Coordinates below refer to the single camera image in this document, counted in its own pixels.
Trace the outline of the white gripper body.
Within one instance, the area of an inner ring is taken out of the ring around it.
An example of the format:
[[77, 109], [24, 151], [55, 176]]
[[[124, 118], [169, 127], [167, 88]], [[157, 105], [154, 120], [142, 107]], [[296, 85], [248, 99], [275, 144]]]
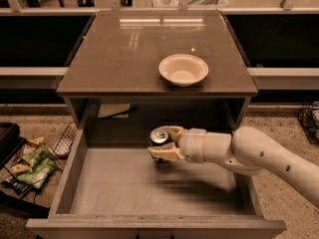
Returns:
[[185, 160], [191, 163], [204, 163], [203, 144], [206, 131], [200, 128], [185, 129], [177, 145]]

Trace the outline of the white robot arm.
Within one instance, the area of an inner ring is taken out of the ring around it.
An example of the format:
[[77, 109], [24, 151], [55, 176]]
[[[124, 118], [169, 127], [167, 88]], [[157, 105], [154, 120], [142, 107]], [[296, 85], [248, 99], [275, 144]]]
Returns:
[[154, 159], [212, 162], [249, 176], [266, 169], [319, 207], [319, 166], [254, 127], [220, 133], [167, 125], [154, 129], [150, 139], [153, 145], [148, 152]]

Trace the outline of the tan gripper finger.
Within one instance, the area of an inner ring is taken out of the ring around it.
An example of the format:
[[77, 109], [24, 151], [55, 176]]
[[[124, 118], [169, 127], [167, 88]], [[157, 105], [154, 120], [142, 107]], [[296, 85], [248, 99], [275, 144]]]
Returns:
[[168, 131], [170, 139], [174, 142], [178, 142], [184, 132], [184, 128], [177, 125], [169, 125], [165, 129]]
[[184, 159], [180, 149], [174, 142], [166, 143], [160, 146], [150, 146], [148, 148], [148, 152], [155, 159], [161, 158], [168, 161]]

